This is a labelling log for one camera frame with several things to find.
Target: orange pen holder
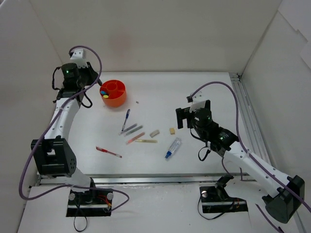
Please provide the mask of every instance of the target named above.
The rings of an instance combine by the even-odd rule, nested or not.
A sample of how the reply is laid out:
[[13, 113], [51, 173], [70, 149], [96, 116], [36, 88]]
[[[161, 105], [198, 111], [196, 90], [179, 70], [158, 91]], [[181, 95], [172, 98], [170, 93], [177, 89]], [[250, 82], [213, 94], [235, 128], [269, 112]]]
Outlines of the orange pen holder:
[[[101, 94], [104, 91], [108, 94], [108, 98], [104, 98]], [[119, 107], [126, 100], [126, 89], [124, 83], [119, 80], [109, 80], [101, 86], [99, 90], [105, 105], [110, 107]]]

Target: small brown object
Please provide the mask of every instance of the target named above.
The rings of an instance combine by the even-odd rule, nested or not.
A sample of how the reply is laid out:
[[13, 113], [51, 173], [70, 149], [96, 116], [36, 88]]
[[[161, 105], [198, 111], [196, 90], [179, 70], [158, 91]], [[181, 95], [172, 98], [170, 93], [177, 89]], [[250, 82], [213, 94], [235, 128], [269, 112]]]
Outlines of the small brown object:
[[170, 128], [170, 134], [171, 135], [175, 134], [175, 129], [174, 128]]

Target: clear bottle with blue cap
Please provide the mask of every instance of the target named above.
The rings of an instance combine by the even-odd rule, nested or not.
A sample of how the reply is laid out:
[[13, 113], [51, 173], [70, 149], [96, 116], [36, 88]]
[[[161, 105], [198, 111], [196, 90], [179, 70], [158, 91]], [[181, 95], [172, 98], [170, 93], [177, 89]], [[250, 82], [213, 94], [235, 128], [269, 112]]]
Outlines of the clear bottle with blue cap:
[[175, 154], [175, 152], [178, 150], [178, 148], [181, 145], [181, 139], [177, 137], [175, 141], [171, 144], [169, 150], [167, 151], [165, 158], [168, 159], [172, 154]]

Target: red pen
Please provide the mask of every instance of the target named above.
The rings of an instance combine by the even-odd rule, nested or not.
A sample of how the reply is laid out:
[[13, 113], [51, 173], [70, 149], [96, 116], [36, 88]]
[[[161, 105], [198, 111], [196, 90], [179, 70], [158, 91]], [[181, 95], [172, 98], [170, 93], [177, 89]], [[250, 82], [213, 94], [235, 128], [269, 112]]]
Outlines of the red pen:
[[116, 157], [118, 157], [118, 158], [122, 158], [122, 156], [121, 156], [121, 155], [116, 154], [116, 153], [113, 153], [113, 152], [110, 152], [110, 151], [105, 150], [105, 149], [100, 148], [100, 147], [96, 147], [96, 150], [99, 150], [99, 151], [101, 151], [101, 152], [105, 152], [105, 153], [108, 153], [108, 154], [112, 154], [112, 155], [114, 155], [114, 156], [116, 156]]

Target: work surface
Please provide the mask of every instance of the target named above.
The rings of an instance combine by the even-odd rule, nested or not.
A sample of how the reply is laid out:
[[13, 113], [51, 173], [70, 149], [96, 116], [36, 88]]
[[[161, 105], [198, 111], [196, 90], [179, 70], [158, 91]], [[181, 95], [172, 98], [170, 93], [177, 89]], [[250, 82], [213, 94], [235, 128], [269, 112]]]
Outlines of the work surface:
[[[212, 152], [204, 162], [198, 159], [198, 151], [204, 146], [191, 137], [186, 122], [184, 128], [170, 135], [169, 128], [177, 128], [176, 108], [190, 106], [186, 97], [201, 85], [222, 81], [231, 85], [228, 73], [212, 72], [156, 72], [156, 73], [103, 73], [103, 82], [117, 79], [124, 82], [127, 100], [119, 108], [104, 105], [96, 85], [87, 95], [93, 101], [90, 109], [81, 107], [73, 121], [69, 144], [77, 157], [79, 169], [89, 175], [167, 175], [167, 174], [214, 174], [224, 173], [221, 157]], [[213, 120], [220, 126], [236, 133], [235, 104], [231, 92], [222, 85], [214, 84], [202, 89], [202, 95], [211, 101]], [[119, 136], [127, 109], [131, 109], [126, 126], [137, 123], [143, 129], [127, 137]], [[153, 139], [158, 143], [125, 142], [141, 132], [142, 139], [151, 139], [154, 130], [160, 134]], [[240, 132], [248, 145], [245, 128], [240, 120]], [[182, 139], [178, 152], [168, 161], [165, 154], [176, 137]], [[121, 154], [122, 159], [102, 153], [96, 146]], [[238, 166], [225, 161], [232, 173]]]
[[[50, 188], [33, 187], [30, 196]], [[197, 212], [199, 184], [120, 185], [114, 188], [126, 192], [130, 201], [112, 212], [110, 217], [89, 217], [85, 233], [276, 232], [251, 203], [248, 203], [248, 212], [228, 213], [212, 221], [203, 219]], [[68, 195], [69, 188], [63, 188], [28, 201], [18, 233], [75, 233], [73, 218], [66, 217]], [[124, 200], [125, 197], [116, 193], [113, 206]], [[215, 215], [204, 214], [209, 218]], [[77, 218], [76, 226], [82, 229], [85, 220]], [[286, 225], [277, 226], [281, 226], [285, 233], [298, 232], [294, 218]]]

